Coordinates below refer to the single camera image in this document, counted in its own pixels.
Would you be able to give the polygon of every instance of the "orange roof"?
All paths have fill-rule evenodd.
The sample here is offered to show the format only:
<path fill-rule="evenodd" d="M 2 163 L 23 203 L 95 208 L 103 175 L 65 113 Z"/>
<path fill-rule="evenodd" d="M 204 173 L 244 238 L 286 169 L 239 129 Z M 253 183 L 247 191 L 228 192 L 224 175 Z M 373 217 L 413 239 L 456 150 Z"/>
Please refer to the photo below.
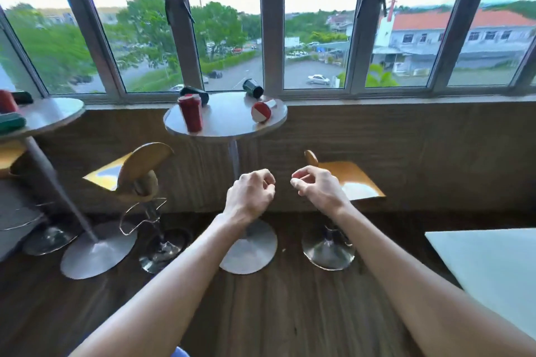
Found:
<path fill-rule="evenodd" d="M 450 12 L 437 10 L 415 14 L 397 14 L 394 16 L 393 30 L 429 30 L 444 29 L 449 21 Z M 525 18 L 508 10 L 477 10 L 471 28 L 500 26 L 533 26 L 536 20 Z"/>

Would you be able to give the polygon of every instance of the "wooden wall panel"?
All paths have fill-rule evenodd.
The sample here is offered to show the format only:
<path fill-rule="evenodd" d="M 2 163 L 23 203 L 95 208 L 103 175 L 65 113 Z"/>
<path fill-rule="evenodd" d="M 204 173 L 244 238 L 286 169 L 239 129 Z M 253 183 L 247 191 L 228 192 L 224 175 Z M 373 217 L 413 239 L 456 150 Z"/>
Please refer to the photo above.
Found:
<path fill-rule="evenodd" d="M 126 204 L 82 177 L 141 144 L 170 144 L 175 156 L 157 175 L 168 212 L 223 207 L 233 176 L 224 144 L 195 144 L 164 128 L 165 110 L 89 110 L 76 122 L 39 137 L 75 202 L 85 212 L 120 212 Z M 535 103 L 436 103 L 291 106 L 287 122 L 240 142 L 242 171 L 268 168 L 276 177 L 273 211 L 310 210 L 289 184 L 305 164 L 361 166 L 387 198 L 366 210 L 529 209 L 536 198 Z M 25 178 L 44 199 L 49 185 L 23 161 Z"/>

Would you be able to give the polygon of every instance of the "chrome stool base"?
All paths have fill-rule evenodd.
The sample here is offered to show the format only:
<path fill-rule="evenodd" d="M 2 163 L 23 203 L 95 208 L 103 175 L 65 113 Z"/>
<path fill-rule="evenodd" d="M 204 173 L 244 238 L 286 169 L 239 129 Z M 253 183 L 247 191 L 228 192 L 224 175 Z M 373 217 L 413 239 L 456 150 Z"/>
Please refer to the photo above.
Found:
<path fill-rule="evenodd" d="M 84 233 L 65 250 L 60 265 L 64 276 L 85 279 L 108 271 L 125 258 L 138 236 L 138 232 L 125 236 L 115 221 L 96 225 L 94 231 L 97 243 Z"/>
<path fill-rule="evenodd" d="M 277 236 L 272 227 L 256 219 L 225 254 L 220 268 L 232 274 L 253 274 L 267 266 L 276 251 Z"/>
<path fill-rule="evenodd" d="M 43 223 L 37 226 L 25 239 L 23 252 L 32 256 L 50 254 L 68 245 L 81 232 L 80 226 L 67 221 L 51 225 Z"/>
<path fill-rule="evenodd" d="M 142 268 L 150 274 L 158 274 L 184 251 L 190 242 L 189 234 L 182 229 L 164 231 L 164 241 L 156 234 L 139 258 Z"/>
<path fill-rule="evenodd" d="M 347 268 L 355 258 L 355 249 L 346 244 L 342 232 L 326 226 L 312 226 L 302 238 L 305 256 L 317 267 L 327 271 Z"/>

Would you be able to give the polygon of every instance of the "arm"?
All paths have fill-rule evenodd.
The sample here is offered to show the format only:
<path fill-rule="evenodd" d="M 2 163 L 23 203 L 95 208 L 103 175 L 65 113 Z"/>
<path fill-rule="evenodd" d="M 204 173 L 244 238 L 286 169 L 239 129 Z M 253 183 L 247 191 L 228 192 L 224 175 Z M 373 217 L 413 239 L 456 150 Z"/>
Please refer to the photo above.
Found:
<path fill-rule="evenodd" d="M 308 166 L 291 184 L 355 245 L 428 357 L 536 356 L 536 341 L 402 250 L 348 201 L 337 178 Z"/>
<path fill-rule="evenodd" d="M 227 191 L 223 213 L 71 356 L 169 357 L 224 255 L 272 201 L 275 183 L 268 170 L 242 175 Z"/>

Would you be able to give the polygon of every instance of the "hand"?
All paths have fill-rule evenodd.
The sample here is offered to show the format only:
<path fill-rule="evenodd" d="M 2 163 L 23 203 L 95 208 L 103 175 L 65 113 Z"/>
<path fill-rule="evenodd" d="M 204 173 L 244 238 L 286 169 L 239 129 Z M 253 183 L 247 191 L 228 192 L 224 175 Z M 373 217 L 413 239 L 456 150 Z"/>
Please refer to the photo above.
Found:
<path fill-rule="evenodd" d="M 322 213 L 335 221 L 346 206 L 352 206 L 340 187 L 339 180 L 331 172 L 307 165 L 292 174 L 291 185 L 300 196 L 306 196 Z"/>
<path fill-rule="evenodd" d="M 268 170 L 242 174 L 227 191 L 224 215 L 245 225 L 264 213 L 276 193 L 276 179 Z"/>

